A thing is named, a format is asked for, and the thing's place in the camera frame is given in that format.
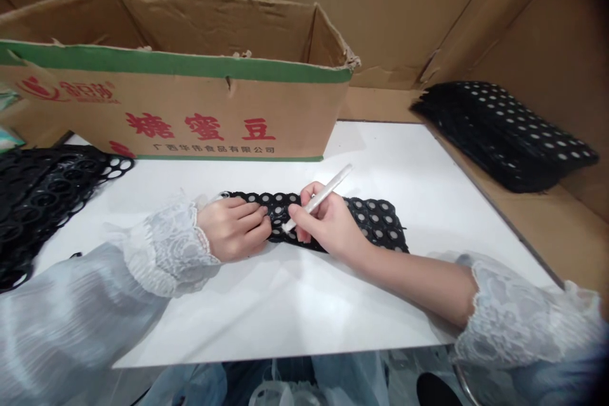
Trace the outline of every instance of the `black mesh fabric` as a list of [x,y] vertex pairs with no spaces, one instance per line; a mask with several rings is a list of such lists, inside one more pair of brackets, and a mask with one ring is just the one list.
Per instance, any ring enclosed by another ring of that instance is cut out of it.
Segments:
[[132,159],[92,146],[0,155],[0,293],[28,280],[43,244],[84,207],[99,184],[133,165]]
[[[270,242],[287,242],[295,246],[326,252],[325,249],[312,239],[309,244],[298,241],[296,233],[292,230],[284,233],[281,225],[290,220],[287,208],[296,203],[300,205],[300,196],[295,193],[244,193],[226,192],[231,197],[241,197],[246,202],[257,202],[268,208],[273,231],[269,237]],[[405,228],[402,227],[395,207],[386,200],[360,200],[358,198],[344,198],[351,215],[360,227],[363,235],[375,246],[408,253],[408,246],[404,237]]]
[[436,84],[412,110],[512,192],[541,192],[568,173],[598,162],[582,140],[483,81]]

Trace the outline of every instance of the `white marker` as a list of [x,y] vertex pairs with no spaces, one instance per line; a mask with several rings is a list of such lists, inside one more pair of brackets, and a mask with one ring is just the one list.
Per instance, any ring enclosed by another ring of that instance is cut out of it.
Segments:
[[[307,214],[311,214],[316,207],[318,207],[322,201],[324,201],[328,195],[330,195],[334,189],[347,177],[347,174],[351,173],[353,169],[353,165],[348,164],[345,168],[341,170],[339,174],[332,178],[330,182],[321,190],[321,192],[317,193],[307,205],[304,207],[304,210]],[[296,222],[290,218],[290,220],[284,223],[281,228],[283,228],[285,233],[289,233],[296,226]]]

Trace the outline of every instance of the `person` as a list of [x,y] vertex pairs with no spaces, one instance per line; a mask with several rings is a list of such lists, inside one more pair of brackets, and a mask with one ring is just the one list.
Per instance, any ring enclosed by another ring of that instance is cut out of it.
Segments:
[[[305,187],[302,205],[321,187]],[[367,241],[335,193],[313,214],[298,205],[289,212],[300,241],[315,237],[365,280],[461,328],[454,362],[510,370],[535,405],[573,404],[594,381],[607,329],[597,294],[569,282],[561,293],[538,289],[483,256],[449,263],[381,249]],[[3,402],[63,404],[93,388],[171,298],[201,290],[222,263],[261,252],[270,233],[266,208],[256,203],[225,198],[199,208],[184,200],[1,295]],[[221,405],[240,388],[251,405],[389,404],[378,352],[310,360],[313,375],[304,381],[264,380],[256,372],[230,391],[226,365],[170,367],[140,404]],[[277,365],[274,360],[273,372]]]

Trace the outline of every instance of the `white table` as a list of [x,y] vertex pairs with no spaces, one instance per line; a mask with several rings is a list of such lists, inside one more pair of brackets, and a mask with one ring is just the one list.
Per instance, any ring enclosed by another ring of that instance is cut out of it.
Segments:
[[[76,139],[72,143],[84,143]],[[355,168],[342,195],[391,201],[415,255],[474,251],[533,284],[553,284],[425,126],[339,122],[319,163],[142,160],[105,185],[44,246],[36,273],[105,240],[104,223],[131,226],[180,189],[299,192]],[[357,278],[328,255],[272,244],[224,265],[202,291],[172,300],[160,322],[115,367],[289,357],[450,342],[412,304]]]

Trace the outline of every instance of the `hand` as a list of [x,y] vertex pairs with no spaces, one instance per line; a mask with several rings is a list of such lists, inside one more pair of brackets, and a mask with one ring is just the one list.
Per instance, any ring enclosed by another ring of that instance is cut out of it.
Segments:
[[[323,184],[313,182],[300,193],[305,206],[313,195],[324,188]],[[311,214],[297,204],[289,207],[290,217],[296,222],[296,237],[304,243],[311,242],[311,236],[328,251],[331,256],[347,264],[363,251],[372,246],[355,223],[343,198],[332,192]]]
[[244,259],[262,251],[271,235],[266,207],[241,198],[222,199],[199,211],[197,225],[221,262]]

